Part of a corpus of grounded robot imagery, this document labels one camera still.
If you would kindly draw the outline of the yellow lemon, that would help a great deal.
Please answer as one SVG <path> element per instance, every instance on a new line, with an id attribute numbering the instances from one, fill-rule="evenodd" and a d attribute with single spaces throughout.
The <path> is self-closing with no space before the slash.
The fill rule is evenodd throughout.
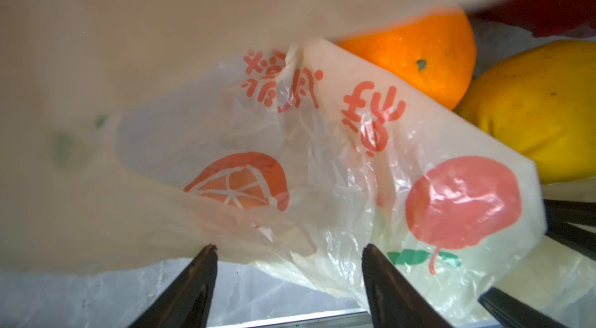
<path id="1" fill-rule="evenodd" d="M 595 175 L 595 44 L 557 40 L 495 64 L 456 113 L 535 162 L 548 185 Z"/>

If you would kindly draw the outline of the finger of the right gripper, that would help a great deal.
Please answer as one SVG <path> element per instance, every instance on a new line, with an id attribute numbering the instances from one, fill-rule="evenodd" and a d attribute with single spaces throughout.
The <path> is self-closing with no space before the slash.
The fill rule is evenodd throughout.
<path id="1" fill-rule="evenodd" d="M 546 210 L 546 236 L 595 260 L 595 203 L 543 200 Z"/>
<path id="2" fill-rule="evenodd" d="M 480 298 L 479 303 L 503 327 L 509 328 L 565 328 L 562 323 L 548 317 L 516 298 L 491 288 Z"/>

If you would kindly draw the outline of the translucent printed plastic bag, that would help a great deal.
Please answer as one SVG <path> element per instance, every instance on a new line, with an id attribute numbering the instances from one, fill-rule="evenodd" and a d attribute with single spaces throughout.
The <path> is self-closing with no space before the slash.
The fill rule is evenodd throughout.
<path id="1" fill-rule="evenodd" d="M 366 306 L 361 259 L 433 244 L 415 182 L 471 157 L 509 209 L 439 225 L 480 236 L 401 264 L 450 323 L 502 287 L 560 311 L 595 264 L 546 237 L 534 163 L 336 40 L 498 0 L 1 0 L 1 323 L 125 326 L 173 267 L 223 261 Z"/>

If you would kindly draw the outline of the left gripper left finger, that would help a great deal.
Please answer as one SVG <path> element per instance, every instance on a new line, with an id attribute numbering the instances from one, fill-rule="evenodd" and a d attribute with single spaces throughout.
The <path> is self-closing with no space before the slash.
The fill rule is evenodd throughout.
<path id="1" fill-rule="evenodd" d="M 169 287 L 133 323 L 133 328 L 205 328 L 217 279 L 217 247 L 192 259 Z"/>

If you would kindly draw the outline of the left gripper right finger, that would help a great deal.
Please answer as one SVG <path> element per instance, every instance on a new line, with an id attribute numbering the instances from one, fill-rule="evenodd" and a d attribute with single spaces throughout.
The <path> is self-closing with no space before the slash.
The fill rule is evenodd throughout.
<path id="1" fill-rule="evenodd" d="M 451 327 L 373 244 L 363 250 L 362 269 L 373 326 Z"/>

